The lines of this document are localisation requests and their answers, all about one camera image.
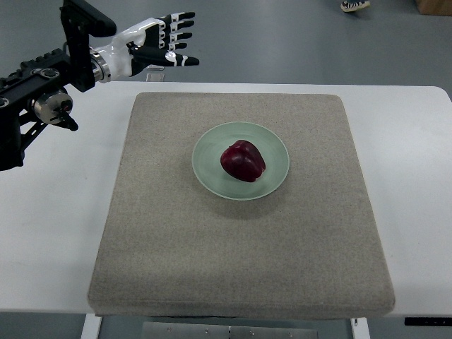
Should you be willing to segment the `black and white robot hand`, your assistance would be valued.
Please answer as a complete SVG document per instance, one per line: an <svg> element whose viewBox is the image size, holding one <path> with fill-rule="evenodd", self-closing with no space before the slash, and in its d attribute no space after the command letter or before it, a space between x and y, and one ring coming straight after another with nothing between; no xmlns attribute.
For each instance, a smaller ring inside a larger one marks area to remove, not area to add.
<svg viewBox="0 0 452 339"><path fill-rule="evenodd" d="M122 76L132 77L149 65L161 67L197 66L199 60L177 52L187 47L194 25L194 12L172 13L149 18L116 34L105 46L90 50L94 78L107 83Z"/></svg>

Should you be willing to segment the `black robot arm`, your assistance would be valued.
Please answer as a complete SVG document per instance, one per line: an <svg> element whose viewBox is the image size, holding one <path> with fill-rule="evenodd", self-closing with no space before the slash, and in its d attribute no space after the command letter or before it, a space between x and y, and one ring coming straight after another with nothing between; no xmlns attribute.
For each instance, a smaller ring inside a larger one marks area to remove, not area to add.
<svg viewBox="0 0 452 339"><path fill-rule="evenodd" d="M87 1L64 1L63 49L24 61L1 79L1 170L23 166L25 149L49 125L76 131L65 85L85 92L95 86L90 37L110 37L116 24Z"/></svg>

